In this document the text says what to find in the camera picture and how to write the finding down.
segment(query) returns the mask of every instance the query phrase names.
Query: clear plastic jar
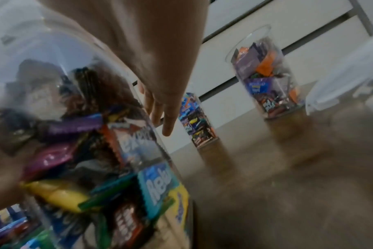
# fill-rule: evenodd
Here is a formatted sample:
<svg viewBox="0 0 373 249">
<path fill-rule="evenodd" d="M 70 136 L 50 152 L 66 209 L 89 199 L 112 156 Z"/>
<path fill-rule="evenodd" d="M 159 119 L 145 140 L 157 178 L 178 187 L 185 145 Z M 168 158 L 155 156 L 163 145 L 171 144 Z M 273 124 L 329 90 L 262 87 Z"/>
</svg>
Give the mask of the clear plastic jar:
<svg viewBox="0 0 373 249">
<path fill-rule="evenodd" d="M 286 115 L 304 105 L 294 76 L 272 38 L 270 25 L 241 40 L 225 60 L 265 119 Z"/>
<path fill-rule="evenodd" d="M 170 196 L 182 185 L 122 65 L 36 1 L 0 3 L 0 168 L 60 248 L 138 248 L 163 241 L 164 214 L 185 224 L 188 194 Z"/>
<path fill-rule="evenodd" d="M 184 126 L 192 143 L 196 148 L 201 148 L 218 137 L 203 111 L 199 97 L 194 92 L 193 84 L 190 82 L 182 98 L 178 119 Z"/>
</svg>

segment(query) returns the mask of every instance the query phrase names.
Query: yellow candy wrapper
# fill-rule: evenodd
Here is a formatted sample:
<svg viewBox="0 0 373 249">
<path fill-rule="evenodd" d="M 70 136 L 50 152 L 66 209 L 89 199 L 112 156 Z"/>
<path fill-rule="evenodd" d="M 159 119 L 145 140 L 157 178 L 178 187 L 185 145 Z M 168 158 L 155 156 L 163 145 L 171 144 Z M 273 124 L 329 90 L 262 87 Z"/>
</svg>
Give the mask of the yellow candy wrapper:
<svg viewBox="0 0 373 249">
<path fill-rule="evenodd" d="M 74 213 L 82 212 L 78 205 L 90 198 L 76 184 L 65 180 L 40 180 L 25 183 L 23 187 L 47 203 Z"/>
<path fill-rule="evenodd" d="M 185 229 L 185 221 L 187 217 L 188 205 L 189 205 L 189 193 L 186 188 L 180 183 L 180 185 L 170 190 L 168 196 L 175 200 L 175 203 L 171 206 L 170 211 L 174 213 L 174 216 L 182 229 Z"/>
</svg>

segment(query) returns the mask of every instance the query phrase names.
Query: hand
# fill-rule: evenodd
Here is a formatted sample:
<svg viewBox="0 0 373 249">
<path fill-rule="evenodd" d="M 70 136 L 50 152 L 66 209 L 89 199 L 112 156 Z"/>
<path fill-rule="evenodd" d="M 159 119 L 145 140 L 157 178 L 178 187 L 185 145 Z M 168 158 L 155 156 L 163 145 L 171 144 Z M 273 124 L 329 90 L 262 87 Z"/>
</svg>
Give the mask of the hand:
<svg viewBox="0 0 373 249">
<path fill-rule="evenodd" d="M 143 85 L 140 80 L 137 82 L 137 87 L 139 92 L 144 95 L 144 108 L 156 127 L 160 125 L 164 112 L 162 134 L 166 137 L 170 136 L 181 107 L 181 97 L 175 98 L 175 95 L 182 96 L 183 89 L 180 89 L 178 94 L 169 96 L 156 87 L 149 88 Z"/>
</svg>

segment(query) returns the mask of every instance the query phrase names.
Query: wooden table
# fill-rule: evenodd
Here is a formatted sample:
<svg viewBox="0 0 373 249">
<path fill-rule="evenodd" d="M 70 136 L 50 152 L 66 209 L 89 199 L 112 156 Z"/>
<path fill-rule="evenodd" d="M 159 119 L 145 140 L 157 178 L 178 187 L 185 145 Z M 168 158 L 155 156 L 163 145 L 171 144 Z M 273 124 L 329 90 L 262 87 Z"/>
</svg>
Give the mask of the wooden table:
<svg viewBox="0 0 373 249">
<path fill-rule="evenodd" d="M 351 102 L 264 122 L 172 154 L 197 206 L 198 248 L 373 248 L 373 115 Z"/>
</svg>

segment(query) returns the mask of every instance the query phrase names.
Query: finger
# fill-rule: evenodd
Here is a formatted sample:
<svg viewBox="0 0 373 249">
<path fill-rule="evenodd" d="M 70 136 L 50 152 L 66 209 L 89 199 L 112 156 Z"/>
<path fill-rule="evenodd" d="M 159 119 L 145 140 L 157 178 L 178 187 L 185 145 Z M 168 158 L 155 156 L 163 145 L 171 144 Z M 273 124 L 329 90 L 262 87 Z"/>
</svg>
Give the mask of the finger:
<svg viewBox="0 0 373 249">
<path fill-rule="evenodd" d="M 151 114 L 152 108 L 154 105 L 154 97 L 152 96 L 152 93 L 150 91 L 144 92 L 144 109 L 148 113 L 148 115 Z"/>
<path fill-rule="evenodd" d="M 154 108 L 152 109 L 151 113 L 151 121 L 155 127 L 158 127 L 161 123 L 161 117 L 163 114 L 163 104 L 158 103 L 157 101 L 154 102 Z"/>
<path fill-rule="evenodd" d="M 137 81 L 137 89 L 139 89 L 139 92 L 141 94 L 144 94 L 144 86 L 143 86 L 143 83 L 141 83 L 140 80 Z"/>
<path fill-rule="evenodd" d="M 162 128 L 162 134 L 165 137 L 168 137 L 171 135 L 174 124 L 178 119 L 178 114 L 180 112 L 180 105 L 177 106 L 166 106 L 165 107 L 165 117 L 163 120 L 163 128 Z"/>
</svg>

